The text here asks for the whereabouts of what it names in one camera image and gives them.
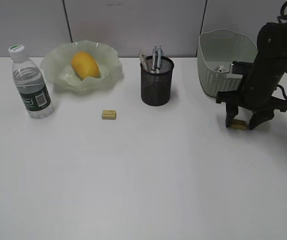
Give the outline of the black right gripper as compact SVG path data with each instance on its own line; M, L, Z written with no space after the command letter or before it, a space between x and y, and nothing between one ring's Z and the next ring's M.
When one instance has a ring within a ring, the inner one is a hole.
M287 111L287 101L273 97L287 70L287 57L266 58L257 55L248 76L242 76L237 90L219 91L215 101L226 103L225 126L230 128L238 107L255 112L248 124L250 130L274 118L274 110Z

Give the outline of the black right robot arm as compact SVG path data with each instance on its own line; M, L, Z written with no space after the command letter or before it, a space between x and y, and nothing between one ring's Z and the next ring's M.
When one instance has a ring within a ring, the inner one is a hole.
M257 54L252 63L233 61L230 73L241 75L237 90L219 91L216 103L225 103L225 125L233 126L242 107L252 111L250 130L274 118L274 111L287 111L287 95L279 84L287 74L287 23L264 25L257 36Z

